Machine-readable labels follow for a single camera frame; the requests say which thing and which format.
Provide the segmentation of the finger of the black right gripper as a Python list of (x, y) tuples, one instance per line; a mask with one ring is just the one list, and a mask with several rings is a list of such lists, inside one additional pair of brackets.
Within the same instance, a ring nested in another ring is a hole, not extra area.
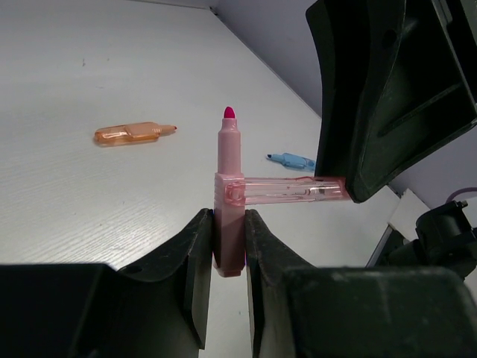
[(315, 173), (361, 203), (476, 126), (474, 1), (316, 1)]

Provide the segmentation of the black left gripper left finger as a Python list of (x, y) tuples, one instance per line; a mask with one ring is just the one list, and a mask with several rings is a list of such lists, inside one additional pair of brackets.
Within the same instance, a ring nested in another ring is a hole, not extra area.
[(206, 344), (208, 209), (137, 261), (1, 267), (3, 357), (196, 357)]

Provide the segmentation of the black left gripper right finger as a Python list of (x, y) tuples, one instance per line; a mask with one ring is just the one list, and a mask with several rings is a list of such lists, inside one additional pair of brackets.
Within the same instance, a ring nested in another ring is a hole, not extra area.
[(411, 261), (318, 268), (280, 241), (255, 210), (245, 216), (254, 357), (474, 357), (476, 303), (464, 278), (476, 267), (473, 230), (449, 220), (460, 245), (426, 251), (436, 229), (418, 221)]

